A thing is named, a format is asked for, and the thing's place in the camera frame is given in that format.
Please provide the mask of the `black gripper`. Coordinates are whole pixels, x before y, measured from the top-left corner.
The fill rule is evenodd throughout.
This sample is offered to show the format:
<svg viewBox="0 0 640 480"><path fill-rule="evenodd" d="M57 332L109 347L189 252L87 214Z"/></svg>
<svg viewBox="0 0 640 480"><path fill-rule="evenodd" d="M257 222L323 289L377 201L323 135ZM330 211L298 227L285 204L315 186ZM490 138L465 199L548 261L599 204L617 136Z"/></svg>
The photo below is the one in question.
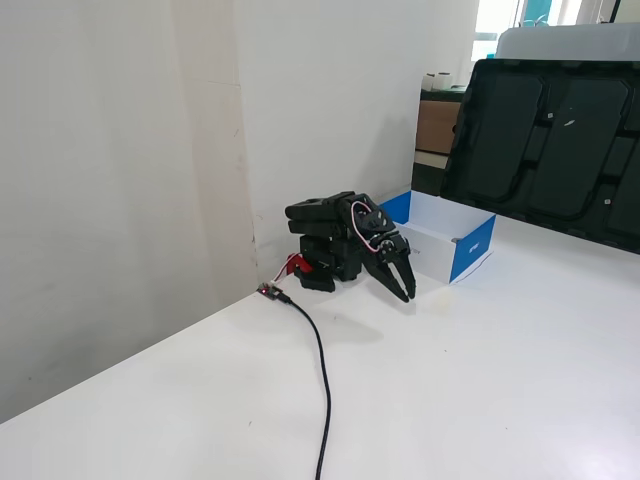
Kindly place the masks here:
<svg viewBox="0 0 640 480"><path fill-rule="evenodd" d="M416 295L416 280L409 255L409 243L398 230L376 234L365 245L364 264L369 275L404 303ZM388 265L395 266L404 290Z"/></svg>

